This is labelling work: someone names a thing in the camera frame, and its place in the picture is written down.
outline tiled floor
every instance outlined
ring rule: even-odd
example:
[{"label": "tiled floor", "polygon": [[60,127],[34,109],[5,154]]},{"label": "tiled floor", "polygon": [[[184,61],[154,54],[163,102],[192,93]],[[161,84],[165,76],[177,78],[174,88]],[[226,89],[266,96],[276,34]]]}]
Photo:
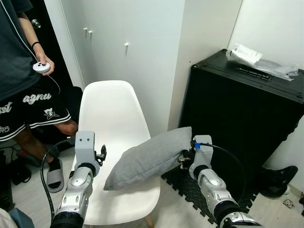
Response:
[{"label": "tiled floor", "polygon": [[[71,170],[74,157],[74,150],[69,149],[61,153],[60,158],[64,164],[65,182]],[[20,210],[30,216],[36,228],[48,228],[50,225],[50,211],[47,198],[45,196],[39,169],[30,167],[32,179],[26,184],[12,186],[13,199]],[[52,194],[54,207],[56,208],[64,190]],[[291,199],[295,208],[289,209],[284,204],[284,199]],[[292,194],[278,199],[267,199],[258,195],[250,215],[262,223],[266,228],[304,228],[304,217],[301,216],[303,206],[298,203],[298,198]],[[200,215],[199,211],[192,207],[192,203],[187,202],[165,181],[161,180],[161,195],[155,209],[151,212],[156,228],[215,228],[215,224],[210,224],[207,219]],[[113,225],[97,226],[98,228],[148,228],[145,219],[138,221]]]}]

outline person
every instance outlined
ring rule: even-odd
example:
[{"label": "person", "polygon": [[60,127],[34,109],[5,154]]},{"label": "person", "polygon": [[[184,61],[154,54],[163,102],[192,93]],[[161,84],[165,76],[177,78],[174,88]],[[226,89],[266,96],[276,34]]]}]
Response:
[{"label": "person", "polygon": [[[33,137],[30,129],[52,124],[62,133],[74,136],[78,126],[61,104],[59,88],[49,77],[55,65],[44,53],[24,13],[32,8],[31,3],[29,0],[0,3],[0,141],[13,138],[25,152],[42,160],[46,147]],[[50,64],[49,71],[41,75],[32,69],[36,62],[25,45],[32,48],[41,64]],[[64,186],[62,162],[52,156],[46,162],[48,190],[60,191]]]}]

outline black shorts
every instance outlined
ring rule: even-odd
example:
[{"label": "black shorts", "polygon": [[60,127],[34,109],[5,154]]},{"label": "black shorts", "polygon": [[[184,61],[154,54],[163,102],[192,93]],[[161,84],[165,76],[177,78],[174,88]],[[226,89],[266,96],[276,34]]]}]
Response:
[{"label": "black shorts", "polygon": [[71,119],[58,95],[59,88],[48,76],[32,87],[0,101],[0,141],[30,128],[58,124]]}]

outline chair backrest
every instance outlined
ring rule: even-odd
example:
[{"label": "chair backrest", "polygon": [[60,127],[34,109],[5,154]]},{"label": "chair backrest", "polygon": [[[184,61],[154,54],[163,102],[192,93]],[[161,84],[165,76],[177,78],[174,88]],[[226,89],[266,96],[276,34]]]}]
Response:
[{"label": "chair backrest", "polygon": [[113,152],[107,155],[107,169],[103,167],[104,180],[123,151],[150,139],[134,89],[125,81],[94,82],[85,88],[79,130],[95,132],[97,153],[103,144],[108,151]]}]

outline wooden chair leg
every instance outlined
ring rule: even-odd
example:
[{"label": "wooden chair leg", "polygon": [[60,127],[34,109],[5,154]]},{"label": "wooden chair leg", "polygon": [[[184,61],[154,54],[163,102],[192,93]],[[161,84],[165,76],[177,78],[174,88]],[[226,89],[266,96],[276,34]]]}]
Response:
[{"label": "wooden chair leg", "polygon": [[149,228],[154,228],[153,222],[149,216],[146,216],[146,221],[147,221]]}]

